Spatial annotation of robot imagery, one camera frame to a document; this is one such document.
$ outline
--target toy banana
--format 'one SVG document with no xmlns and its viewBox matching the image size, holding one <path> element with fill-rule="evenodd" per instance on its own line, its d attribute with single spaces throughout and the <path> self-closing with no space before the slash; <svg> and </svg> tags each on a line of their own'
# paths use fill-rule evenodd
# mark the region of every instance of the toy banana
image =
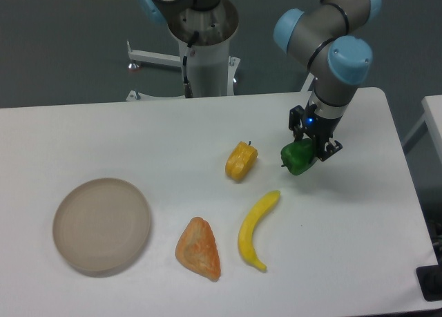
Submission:
<svg viewBox="0 0 442 317">
<path fill-rule="evenodd" d="M 256 255 L 255 248 L 253 247 L 253 231 L 256 224 L 276 206 L 280 194 L 280 191 L 270 191 L 265 194 L 253 206 L 253 208 L 251 208 L 249 214 L 242 222 L 238 234 L 238 248 L 240 250 L 240 255 L 244 261 L 262 272 L 265 272 L 267 267 Z"/>
</svg>

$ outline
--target beige plastic plate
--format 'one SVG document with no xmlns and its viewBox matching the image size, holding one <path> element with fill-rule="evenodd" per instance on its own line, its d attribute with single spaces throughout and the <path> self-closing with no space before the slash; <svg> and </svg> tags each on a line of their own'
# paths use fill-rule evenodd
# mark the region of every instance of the beige plastic plate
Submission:
<svg viewBox="0 0 442 317">
<path fill-rule="evenodd" d="M 123 180 L 89 181 L 60 204 L 52 232 L 75 268 L 101 273 L 125 267 L 142 250 L 151 218 L 143 194 Z"/>
</svg>

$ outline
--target white table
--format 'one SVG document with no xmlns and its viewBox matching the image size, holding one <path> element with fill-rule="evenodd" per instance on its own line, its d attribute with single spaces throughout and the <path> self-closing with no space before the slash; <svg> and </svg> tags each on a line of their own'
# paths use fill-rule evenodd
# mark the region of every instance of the white table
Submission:
<svg viewBox="0 0 442 317">
<path fill-rule="evenodd" d="M 425 122 L 442 162 L 442 95 L 427 96 L 422 100 Z"/>
<path fill-rule="evenodd" d="M 404 137 L 402 147 L 407 153 L 428 131 L 442 162 L 442 95 L 424 97 L 422 106 L 424 114 Z"/>
<path fill-rule="evenodd" d="M 0 110 L 0 316 L 357 316 L 442 307 L 415 269 L 436 264 L 384 94 L 360 89 L 335 138 L 343 150 L 294 177 L 279 152 L 289 109 L 308 93 Z M 240 141 L 258 162 L 224 175 Z M 132 182 L 151 206 L 146 249 L 125 271 L 89 278 L 52 241 L 59 203 L 99 177 Z M 260 273 L 239 227 L 267 191 L 281 200 L 255 233 Z M 193 216 L 212 226 L 222 276 L 174 257 Z"/>
</svg>

